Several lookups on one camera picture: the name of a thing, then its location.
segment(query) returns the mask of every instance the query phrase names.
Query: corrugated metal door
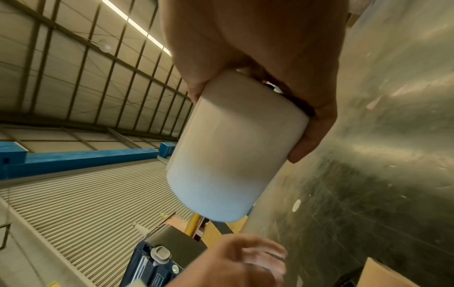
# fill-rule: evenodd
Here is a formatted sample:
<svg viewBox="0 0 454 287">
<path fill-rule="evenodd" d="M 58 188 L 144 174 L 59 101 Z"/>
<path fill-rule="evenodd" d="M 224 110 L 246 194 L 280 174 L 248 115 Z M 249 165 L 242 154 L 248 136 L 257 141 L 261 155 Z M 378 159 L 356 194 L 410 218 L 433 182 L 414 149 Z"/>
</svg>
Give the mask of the corrugated metal door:
<svg viewBox="0 0 454 287">
<path fill-rule="evenodd" d="M 191 215 L 155 159 L 16 185 L 0 195 L 100 287 L 120 283 L 141 240 L 133 222 L 152 229 L 163 214 Z"/>
</svg>

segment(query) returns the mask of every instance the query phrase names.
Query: ceiling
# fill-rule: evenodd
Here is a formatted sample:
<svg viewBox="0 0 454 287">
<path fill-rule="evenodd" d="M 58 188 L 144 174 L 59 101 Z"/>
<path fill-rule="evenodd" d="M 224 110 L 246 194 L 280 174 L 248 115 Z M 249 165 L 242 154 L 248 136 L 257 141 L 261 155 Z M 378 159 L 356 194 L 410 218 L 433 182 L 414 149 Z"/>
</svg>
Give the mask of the ceiling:
<svg viewBox="0 0 454 287">
<path fill-rule="evenodd" d="M 178 138 L 192 104 L 155 9 L 153 0 L 0 2 L 0 109 L 29 123 Z"/>
</svg>

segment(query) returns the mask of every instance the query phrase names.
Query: floor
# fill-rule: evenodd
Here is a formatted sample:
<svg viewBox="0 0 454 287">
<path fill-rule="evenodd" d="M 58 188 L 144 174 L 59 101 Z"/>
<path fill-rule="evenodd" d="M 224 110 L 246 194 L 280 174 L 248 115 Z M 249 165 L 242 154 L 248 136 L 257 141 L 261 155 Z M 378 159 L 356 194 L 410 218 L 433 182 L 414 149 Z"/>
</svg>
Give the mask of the floor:
<svg viewBox="0 0 454 287">
<path fill-rule="evenodd" d="M 454 286 L 453 13 L 447 0 L 377 0 L 349 31 L 336 125 L 284 165 L 243 228 L 289 250 L 286 286 L 332 287 L 367 257 Z"/>
</svg>

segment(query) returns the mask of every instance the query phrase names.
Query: white cylinder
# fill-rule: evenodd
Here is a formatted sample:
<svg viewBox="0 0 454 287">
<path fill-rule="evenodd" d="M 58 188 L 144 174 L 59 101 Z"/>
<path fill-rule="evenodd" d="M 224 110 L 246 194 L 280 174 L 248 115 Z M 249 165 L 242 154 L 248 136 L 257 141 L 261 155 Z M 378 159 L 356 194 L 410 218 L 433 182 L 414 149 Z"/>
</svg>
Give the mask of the white cylinder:
<svg viewBox="0 0 454 287">
<path fill-rule="evenodd" d="M 205 87 L 167 166 L 175 195 L 194 212 L 233 222 L 247 214 L 309 121 L 267 86 L 225 71 Z"/>
</svg>

